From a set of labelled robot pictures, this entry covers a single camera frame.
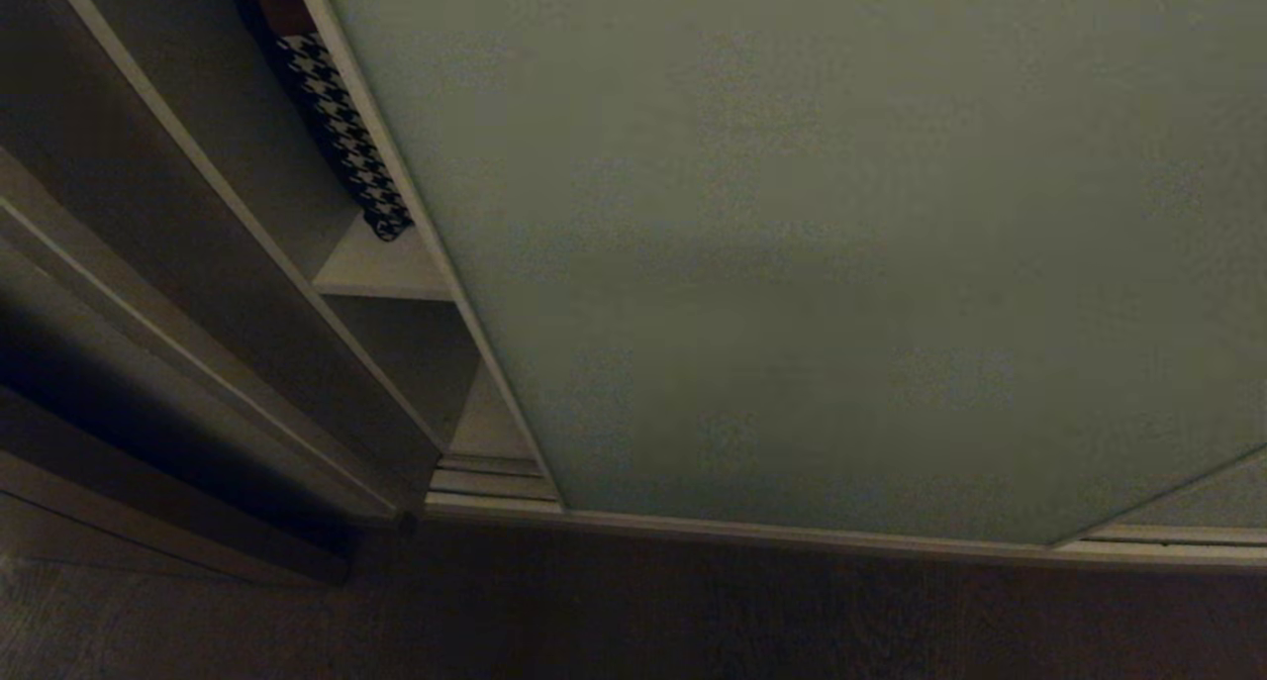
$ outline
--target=floor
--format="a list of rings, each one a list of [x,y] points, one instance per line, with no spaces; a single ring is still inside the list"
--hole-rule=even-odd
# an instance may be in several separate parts
[[[422,523],[333,590],[0,569],[0,677],[1267,677],[1267,576]]]

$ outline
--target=houndstooth fabric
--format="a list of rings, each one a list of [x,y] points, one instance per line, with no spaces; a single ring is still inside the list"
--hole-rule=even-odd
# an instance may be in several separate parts
[[[413,220],[321,34],[277,37],[277,46],[286,53],[300,89],[309,95],[308,106],[329,132],[329,144],[345,166],[345,184],[365,208],[366,223],[380,239],[392,242]]]

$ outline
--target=open shelving unit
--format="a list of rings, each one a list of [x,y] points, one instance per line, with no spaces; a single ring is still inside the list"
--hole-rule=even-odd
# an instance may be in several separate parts
[[[310,142],[233,0],[68,3],[228,210],[416,424],[419,455],[397,450],[380,461],[443,504],[522,498],[556,510],[549,471],[412,184],[394,171],[416,228],[381,242]],[[327,43],[341,43],[328,18],[318,23]],[[343,76],[361,86],[355,72]],[[376,122],[366,90],[352,90]],[[393,157],[378,129],[376,147]],[[428,446],[449,453],[435,476],[435,453],[421,455]]]

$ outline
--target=sliding closet door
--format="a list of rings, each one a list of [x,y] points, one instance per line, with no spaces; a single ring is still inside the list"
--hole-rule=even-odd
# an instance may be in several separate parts
[[[1050,543],[1263,444],[1267,0],[329,0],[575,509]]]
[[[4,386],[0,503],[13,513],[0,518],[6,555],[265,584],[337,584],[347,575],[345,558],[158,472]]]

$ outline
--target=shelf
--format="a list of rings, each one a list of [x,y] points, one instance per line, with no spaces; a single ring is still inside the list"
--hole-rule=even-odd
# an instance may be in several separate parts
[[[404,400],[447,450],[480,367],[479,349],[452,301],[326,296]]]
[[[449,446],[449,455],[533,460],[532,448],[519,433],[484,365],[480,365],[466,395],[466,408]]]
[[[519,474],[461,472],[436,470],[431,476],[431,491],[449,491],[459,495],[509,498],[519,500],[556,501],[554,489],[544,477]]]
[[[313,287],[323,295],[336,296],[426,301],[452,301],[454,298],[417,229],[407,229],[385,243],[359,214],[313,279]]]
[[[452,491],[427,491],[427,514],[462,514],[470,509],[498,510],[514,514],[563,514],[556,501],[460,495]]]
[[[440,458],[438,469],[455,472],[518,474],[519,477],[544,477],[535,460],[446,455]]]

